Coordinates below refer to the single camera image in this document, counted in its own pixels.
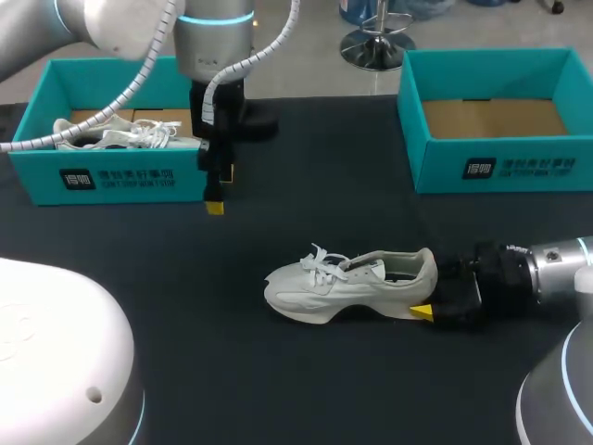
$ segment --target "wire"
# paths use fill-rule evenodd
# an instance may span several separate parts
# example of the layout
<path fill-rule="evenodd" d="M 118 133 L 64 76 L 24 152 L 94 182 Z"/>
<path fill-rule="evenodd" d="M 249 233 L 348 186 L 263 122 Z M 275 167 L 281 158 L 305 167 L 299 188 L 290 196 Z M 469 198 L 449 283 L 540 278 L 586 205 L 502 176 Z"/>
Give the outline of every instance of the wire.
<path fill-rule="evenodd" d="M 138 90 L 140 90 L 155 67 L 157 57 L 160 54 L 167 38 L 167 29 L 169 28 L 169 24 L 176 18 L 177 11 L 175 8 L 175 1 L 176 0 L 168 0 L 168 3 L 163 10 L 163 14 L 161 16 L 160 22 L 158 23 L 157 29 L 155 30 L 155 35 L 153 37 L 152 43 L 150 44 L 150 49 L 148 51 L 148 55 L 146 56 L 144 65 L 133 79 L 132 83 L 130 83 L 123 93 L 121 93 L 113 102 L 96 113 L 93 117 L 77 125 L 74 125 L 61 133 L 51 134 L 38 139 L 32 139 L 30 141 L 0 143 L 0 152 L 6 153 L 15 150 L 34 150 L 43 146 L 51 146 L 62 142 L 64 139 L 75 137 L 78 134 L 87 131 L 92 126 L 103 123 L 113 116 L 138 92 Z"/>
<path fill-rule="evenodd" d="M 202 106 L 202 121 L 213 125 L 214 124 L 214 94 L 216 93 L 216 89 L 219 87 L 224 80 L 230 76 L 231 74 L 236 74 L 237 72 L 242 72 L 245 70 L 249 70 L 254 65 L 257 65 L 263 59 L 269 57 L 273 52 L 275 52 L 285 41 L 290 37 L 292 34 L 295 26 L 298 22 L 298 13 L 300 10 L 300 0 L 292 0 L 290 6 L 290 14 L 288 15 L 288 21 L 284 25 L 284 28 L 280 32 L 280 35 L 274 40 L 269 46 L 264 48 L 262 51 L 259 51 L 254 56 L 250 58 L 246 58 L 245 60 L 241 60 L 230 67 L 225 68 L 221 72 L 219 72 L 214 79 L 208 85 L 206 89 L 206 94 L 204 95 L 204 104 Z M 202 141 L 200 146 L 201 148 L 208 150 L 209 149 L 209 141 Z"/>

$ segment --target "open cardboard box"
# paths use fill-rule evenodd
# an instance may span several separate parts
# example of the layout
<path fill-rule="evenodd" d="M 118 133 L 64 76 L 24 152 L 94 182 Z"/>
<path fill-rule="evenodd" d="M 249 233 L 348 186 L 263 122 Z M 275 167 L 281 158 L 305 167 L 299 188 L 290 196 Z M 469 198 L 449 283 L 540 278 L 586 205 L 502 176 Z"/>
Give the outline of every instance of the open cardboard box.
<path fill-rule="evenodd" d="M 80 122 L 119 95 L 142 63 L 112 58 L 51 60 L 15 135 L 16 141 L 52 133 L 56 119 Z M 160 57 L 140 91 L 119 111 L 129 121 L 181 121 L 191 135 L 191 81 L 175 57 Z M 206 173 L 198 147 L 166 150 L 43 150 L 10 153 L 32 202 L 40 206 L 201 201 Z"/>
<path fill-rule="evenodd" d="M 409 51 L 397 103 L 419 193 L 593 190 L 593 83 L 573 50 Z"/>

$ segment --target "shoe lace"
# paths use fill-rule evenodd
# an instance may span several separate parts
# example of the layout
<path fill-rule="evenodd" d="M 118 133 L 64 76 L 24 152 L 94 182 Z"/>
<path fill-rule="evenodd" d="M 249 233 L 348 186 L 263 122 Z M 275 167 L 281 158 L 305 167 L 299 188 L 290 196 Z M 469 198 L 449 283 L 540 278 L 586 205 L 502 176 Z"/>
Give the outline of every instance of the shoe lace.
<path fill-rule="evenodd" d="M 122 134 L 126 136 L 131 145 L 142 148 L 166 148 L 169 140 L 177 134 L 181 122 L 161 122 L 139 120 L 133 123 L 129 132 L 107 130 L 107 133 Z"/>
<path fill-rule="evenodd" d="M 328 260 L 336 258 L 342 261 L 349 261 L 349 258 L 337 253 L 327 253 L 327 250 L 320 248 L 316 244 L 313 244 L 313 246 L 317 249 L 316 255 L 313 256 L 311 253 L 300 261 L 303 269 L 309 272 L 311 285 L 331 284 L 335 279 L 346 281 L 346 273 L 339 266 L 330 264 Z"/>

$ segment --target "shoe sole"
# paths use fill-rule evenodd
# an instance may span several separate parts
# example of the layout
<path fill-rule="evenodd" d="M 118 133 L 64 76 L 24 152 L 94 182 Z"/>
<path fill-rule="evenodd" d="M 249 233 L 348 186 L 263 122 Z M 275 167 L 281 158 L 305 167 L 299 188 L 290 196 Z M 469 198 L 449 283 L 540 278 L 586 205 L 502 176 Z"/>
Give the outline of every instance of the shoe sole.
<path fill-rule="evenodd" d="M 298 313 L 298 312 L 289 312 L 283 311 L 282 309 L 277 308 L 273 304 L 268 301 L 268 304 L 272 309 L 283 315 L 284 317 L 290 318 L 297 322 L 301 323 L 308 323 L 308 324 L 327 324 L 332 321 L 332 319 L 342 310 L 345 308 L 349 308 L 348 306 L 342 306 L 340 308 L 328 308 L 325 311 L 319 311 L 316 313 Z M 365 305 L 368 308 L 373 309 L 375 312 L 380 313 L 384 317 L 388 318 L 397 318 L 399 320 L 418 320 L 413 315 L 406 313 L 405 316 L 402 316 L 401 306 L 395 305 L 393 303 L 374 303 Z"/>

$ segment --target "white sneaker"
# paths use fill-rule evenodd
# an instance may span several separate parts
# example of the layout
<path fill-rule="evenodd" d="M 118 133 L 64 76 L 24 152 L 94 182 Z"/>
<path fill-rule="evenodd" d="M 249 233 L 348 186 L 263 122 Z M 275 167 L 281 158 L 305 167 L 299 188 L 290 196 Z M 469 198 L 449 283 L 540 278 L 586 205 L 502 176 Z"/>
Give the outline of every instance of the white sneaker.
<path fill-rule="evenodd" d="M 58 119 L 54 133 L 61 133 L 73 124 Z M 71 140 L 56 145 L 58 150 L 104 150 L 109 148 L 200 148 L 201 140 L 177 137 L 181 122 L 139 120 L 129 122 L 114 115 L 105 123 L 91 127 Z"/>
<path fill-rule="evenodd" d="M 266 278 L 266 300 L 293 320 L 325 324 L 353 305 L 414 320 L 410 307 L 422 304 L 435 291 L 438 270 L 428 248 L 417 253 L 376 251 L 354 260 L 315 248 L 315 257 L 309 255 Z"/>

